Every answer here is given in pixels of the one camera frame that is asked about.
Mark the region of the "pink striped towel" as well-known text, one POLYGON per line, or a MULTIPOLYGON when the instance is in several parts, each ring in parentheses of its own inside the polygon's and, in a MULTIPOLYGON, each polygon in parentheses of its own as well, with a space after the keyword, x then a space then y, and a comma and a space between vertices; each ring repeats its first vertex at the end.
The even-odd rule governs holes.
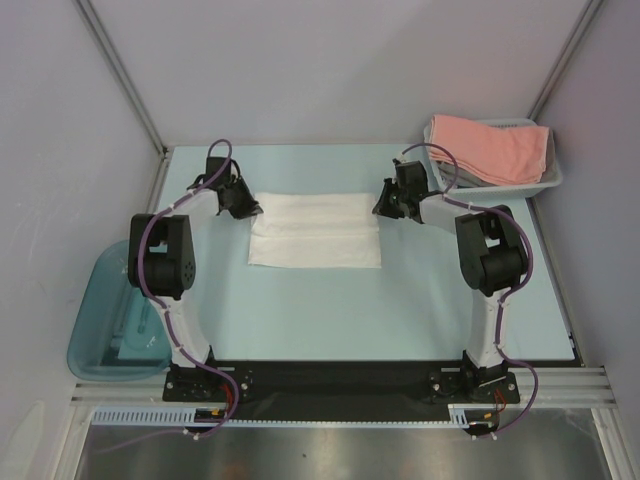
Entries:
POLYGON ((448 181, 464 187, 534 184, 547 169, 547 127, 499 128, 465 118, 431 119, 429 157, 448 181))

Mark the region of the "white towel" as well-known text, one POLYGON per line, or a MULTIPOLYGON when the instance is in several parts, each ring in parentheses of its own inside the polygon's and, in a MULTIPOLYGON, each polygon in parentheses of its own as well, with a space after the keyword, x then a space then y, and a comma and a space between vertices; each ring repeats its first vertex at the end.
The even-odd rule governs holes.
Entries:
POLYGON ((260 192, 248 263, 290 269, 379 269, 379 223, 370 193, 260 192))

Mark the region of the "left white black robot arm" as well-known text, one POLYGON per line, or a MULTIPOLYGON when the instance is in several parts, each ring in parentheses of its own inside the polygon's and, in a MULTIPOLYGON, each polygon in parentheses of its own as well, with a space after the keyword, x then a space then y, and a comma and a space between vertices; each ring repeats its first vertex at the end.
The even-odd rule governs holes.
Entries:
POLYGON ((136 214, 130 222, 128 275, 161 318, 172 348, 171 364, 192 368, 185 388, 199 400, 214 397, 220 376, 213 350, 200 326, 189 290, 196 275, 193 233, 223 212, 235 220, 263 213, 238 163, 209 155, 205 172, 176 201, 154 214, 136 214))

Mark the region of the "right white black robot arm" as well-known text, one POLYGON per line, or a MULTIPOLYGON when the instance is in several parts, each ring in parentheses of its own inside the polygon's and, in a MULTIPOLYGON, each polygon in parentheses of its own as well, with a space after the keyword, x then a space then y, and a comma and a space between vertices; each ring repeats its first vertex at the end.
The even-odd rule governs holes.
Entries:
POLYGON ((455 236, 460 271, 473 300, 471 336, 453 393, 474 402, 484 401, 507 379, 502 330, 509 297, 532 274, 530 242, 509 207, 482 207, 455 200, 429 189, 422 163, 395 159, 393 164, 395 176, 383 181, 372 213, 411 219, 455 236))

